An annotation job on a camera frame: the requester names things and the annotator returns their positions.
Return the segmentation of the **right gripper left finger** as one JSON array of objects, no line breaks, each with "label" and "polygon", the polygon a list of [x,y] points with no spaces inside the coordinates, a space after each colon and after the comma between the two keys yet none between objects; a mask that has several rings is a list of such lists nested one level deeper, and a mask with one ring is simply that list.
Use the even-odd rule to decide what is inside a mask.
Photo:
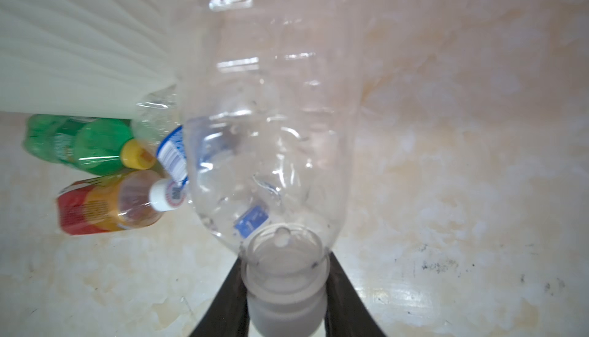
[{"label": "right gripper left finger", "polygon": [[249,324],[247,289],[238,258],[190,337],[247,337]]}]

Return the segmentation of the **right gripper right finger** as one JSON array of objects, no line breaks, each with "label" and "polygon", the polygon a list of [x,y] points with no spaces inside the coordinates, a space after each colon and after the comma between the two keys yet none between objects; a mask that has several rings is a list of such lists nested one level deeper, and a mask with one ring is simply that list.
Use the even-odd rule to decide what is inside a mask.
[{"label": "right gripper right finger", "polygon": [[330,272],[326,283],[328,298],[325,335],[331,337],[385,337],[334,253],[329,254]]}]

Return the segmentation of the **red yellow label bottle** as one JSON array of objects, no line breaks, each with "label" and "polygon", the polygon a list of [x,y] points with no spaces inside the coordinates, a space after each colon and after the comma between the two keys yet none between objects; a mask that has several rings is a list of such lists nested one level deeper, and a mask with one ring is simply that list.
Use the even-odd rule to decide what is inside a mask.
[{"label": "red yellow label bottle", "polygon": [[63,189],[56,199],[58,222],[74,236],[146,228],[186,198],[173,179],[155,171],[125,171]]}]

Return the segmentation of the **blue label bottle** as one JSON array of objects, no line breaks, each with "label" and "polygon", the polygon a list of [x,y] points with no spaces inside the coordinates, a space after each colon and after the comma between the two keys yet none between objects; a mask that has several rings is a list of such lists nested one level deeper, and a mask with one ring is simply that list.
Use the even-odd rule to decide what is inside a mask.
[{"label": "blue label bottle", "polygon": [[176,87],[170,86],[141,99],[131,120],[131,129],[142,147],[158,160],[177,186],[184,189],[189,179]]}]

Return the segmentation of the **green bottle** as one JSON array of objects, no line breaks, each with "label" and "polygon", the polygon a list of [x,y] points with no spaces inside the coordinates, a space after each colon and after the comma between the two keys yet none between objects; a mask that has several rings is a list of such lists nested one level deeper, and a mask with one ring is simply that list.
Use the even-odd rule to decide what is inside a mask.
[{"label": "green bottle", "polygon": [[126,119],[33,115],[27,120],[23,147],[43,161],[96,176],[126,168],[149,170],[156,164]]}]

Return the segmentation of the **clear bottle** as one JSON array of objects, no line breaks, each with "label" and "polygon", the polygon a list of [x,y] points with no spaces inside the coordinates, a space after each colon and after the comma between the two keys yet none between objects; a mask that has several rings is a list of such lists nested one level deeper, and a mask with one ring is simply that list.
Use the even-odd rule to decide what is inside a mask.
[{"label": "clear bottle", "polygon": [[326,316],[361,95],[362,0],[168,0],[190,194],[242,261],[249,326]]}]

